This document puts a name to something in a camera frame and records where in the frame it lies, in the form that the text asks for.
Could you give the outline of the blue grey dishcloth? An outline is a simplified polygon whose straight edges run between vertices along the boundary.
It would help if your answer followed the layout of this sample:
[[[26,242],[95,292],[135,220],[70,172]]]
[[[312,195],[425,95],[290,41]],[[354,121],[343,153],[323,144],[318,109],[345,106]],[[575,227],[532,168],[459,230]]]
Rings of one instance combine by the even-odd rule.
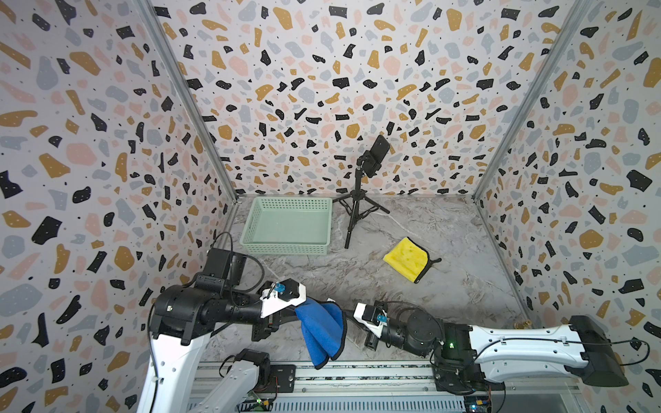
[[[343,310],[333,300],[307,299],[295,308],[301,332],[313,363],[319,370],[344,351],[348,326]]]

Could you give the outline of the yellow grey dishcloth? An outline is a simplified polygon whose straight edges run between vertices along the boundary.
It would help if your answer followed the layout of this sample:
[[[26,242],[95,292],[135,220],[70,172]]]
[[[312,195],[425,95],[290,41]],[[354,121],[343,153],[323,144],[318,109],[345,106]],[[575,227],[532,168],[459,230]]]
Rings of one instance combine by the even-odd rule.
[[[383,257],[383,261],[409,282],[418,284],[442,258],[431,259],[425,248],[405,237]]]

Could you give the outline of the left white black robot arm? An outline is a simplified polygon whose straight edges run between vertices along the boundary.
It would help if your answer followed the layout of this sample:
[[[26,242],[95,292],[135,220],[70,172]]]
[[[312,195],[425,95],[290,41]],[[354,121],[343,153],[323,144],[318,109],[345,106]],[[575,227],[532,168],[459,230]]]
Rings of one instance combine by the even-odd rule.
[[[140,412],[183,412],[198,364],[210,340],[232,325],[249,325],[259,342],[294,322],[294,309],[307,299],[296,280],[258,282],[247,292],[238,285],[249,256],[212,248],[192,282],[168,287],[148,318],[150,364],[139,400]]]

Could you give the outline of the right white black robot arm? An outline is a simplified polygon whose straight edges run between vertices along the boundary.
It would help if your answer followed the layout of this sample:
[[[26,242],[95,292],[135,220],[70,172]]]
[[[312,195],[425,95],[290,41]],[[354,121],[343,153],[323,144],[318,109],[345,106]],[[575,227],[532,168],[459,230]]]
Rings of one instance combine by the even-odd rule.
[[[444,322],[421,308],[402,321],[377,301],[357,304],[353,318],[367,329],[368,348],[383,342],[428,358],[440,392],[500,391],[507,380],[543,376],[572,376],[593,387],[628,385],[613,342],[587,316],[552,328],[499,330]]]

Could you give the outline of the mint green plastic basket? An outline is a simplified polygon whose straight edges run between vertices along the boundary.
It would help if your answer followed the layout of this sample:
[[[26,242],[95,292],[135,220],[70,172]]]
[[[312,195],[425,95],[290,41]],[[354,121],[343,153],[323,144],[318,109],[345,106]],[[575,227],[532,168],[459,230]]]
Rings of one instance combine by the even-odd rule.
[[[323,256],[332,235],[332,199],[258,197],[240,243],[252,255]]]

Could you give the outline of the right green circuit board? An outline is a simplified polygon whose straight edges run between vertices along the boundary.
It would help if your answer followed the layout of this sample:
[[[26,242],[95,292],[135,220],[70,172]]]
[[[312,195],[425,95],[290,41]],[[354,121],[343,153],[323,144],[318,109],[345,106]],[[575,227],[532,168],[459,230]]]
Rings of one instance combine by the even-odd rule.
[[[492,401],[488,396],[464,397],[464,411],[466,413],[491,413]]]

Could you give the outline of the green circuit board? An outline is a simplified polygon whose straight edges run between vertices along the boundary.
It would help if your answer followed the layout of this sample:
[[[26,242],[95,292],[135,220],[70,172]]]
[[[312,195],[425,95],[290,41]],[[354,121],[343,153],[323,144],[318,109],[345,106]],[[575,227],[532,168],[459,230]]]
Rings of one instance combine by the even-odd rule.
[[[259,395],[250,397],[238,404],[239,412],[270,412],[273,409],[275,399],[262,398]]]
[[[466,413],[491,413],[492,401],[488,396],[464,397],[464,411]]]

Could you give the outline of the left green circuit board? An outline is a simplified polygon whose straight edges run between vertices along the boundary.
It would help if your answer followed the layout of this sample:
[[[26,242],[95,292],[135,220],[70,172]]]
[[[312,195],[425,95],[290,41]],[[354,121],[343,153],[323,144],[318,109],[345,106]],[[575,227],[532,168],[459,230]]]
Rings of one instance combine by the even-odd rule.
[[[239,412],[270,412],[273,409],[275,399],[262,398],[259,395],[250,397],[238,404]]]

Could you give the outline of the black tripod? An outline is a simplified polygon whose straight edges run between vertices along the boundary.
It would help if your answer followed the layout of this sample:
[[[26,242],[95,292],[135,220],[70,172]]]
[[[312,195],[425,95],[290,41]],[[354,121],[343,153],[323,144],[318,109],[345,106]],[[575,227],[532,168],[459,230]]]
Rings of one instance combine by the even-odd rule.
[[[341,195],[333,200],[344,207],[349,215],[349,225],[344,242],[344,248],[347,250],[350,246],[352,233],[360,220],[363,220],[377,211],[389,214],[390,210],[372,200],[367,191],[361,187],[363,177],[372,177],[380,168],[380,163],[376,162],[371,156],[363,154],[356,163],[355,187],[348,194]]]

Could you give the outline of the black phone on tripod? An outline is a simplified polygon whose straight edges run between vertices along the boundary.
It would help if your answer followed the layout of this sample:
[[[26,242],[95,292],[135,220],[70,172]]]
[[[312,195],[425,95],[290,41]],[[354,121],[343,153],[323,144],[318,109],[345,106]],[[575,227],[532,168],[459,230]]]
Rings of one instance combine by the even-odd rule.
[[[390,144],[383,135],[379,135],[373,146],[359,158],[361,170],[372,178],[381,168],[381,163],[390,151]]]

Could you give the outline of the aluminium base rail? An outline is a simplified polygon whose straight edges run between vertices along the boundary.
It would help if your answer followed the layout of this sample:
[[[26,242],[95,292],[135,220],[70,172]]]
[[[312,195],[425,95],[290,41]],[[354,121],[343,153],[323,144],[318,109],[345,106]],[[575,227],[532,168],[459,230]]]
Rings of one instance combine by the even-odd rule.
[[[302,361],[273,362],[296,366],[291,393],[256,392],[258,368],[239,362],[224,379],[220,362],[197,368],[183,412],[239,412],[250,397],[273,398],[270,412],[465,412],[464,397],[436,388],[426,361],[336,361],[316,370]],[[578,384],[571,379],[508,380],[502,391],[475,392],[488,396],[492,412],[586,412]]]

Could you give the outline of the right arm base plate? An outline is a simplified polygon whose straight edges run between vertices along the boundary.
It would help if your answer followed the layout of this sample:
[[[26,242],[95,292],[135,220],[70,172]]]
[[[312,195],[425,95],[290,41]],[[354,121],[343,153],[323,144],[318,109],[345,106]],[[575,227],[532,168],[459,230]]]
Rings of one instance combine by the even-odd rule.
[[[432,372],[439,392],[468,396],[475,392],[502,391],[505,389],[504,383],[487,381],[477,364],[469,367],[433,366]]]

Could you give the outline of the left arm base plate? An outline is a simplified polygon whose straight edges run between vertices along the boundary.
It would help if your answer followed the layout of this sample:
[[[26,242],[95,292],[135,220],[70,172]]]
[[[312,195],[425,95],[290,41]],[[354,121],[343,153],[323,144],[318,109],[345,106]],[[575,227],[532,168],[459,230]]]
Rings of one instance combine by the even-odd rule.
[[[266,352],[243,349],[235,356],[228,356],[219,367],[221,378],[229,377],[232,369],[241,361],[252,363],[258,368],[258,378],[252,388],[256,392],[291,393],[294,390],[296,366],[293,364],[272,364]]]

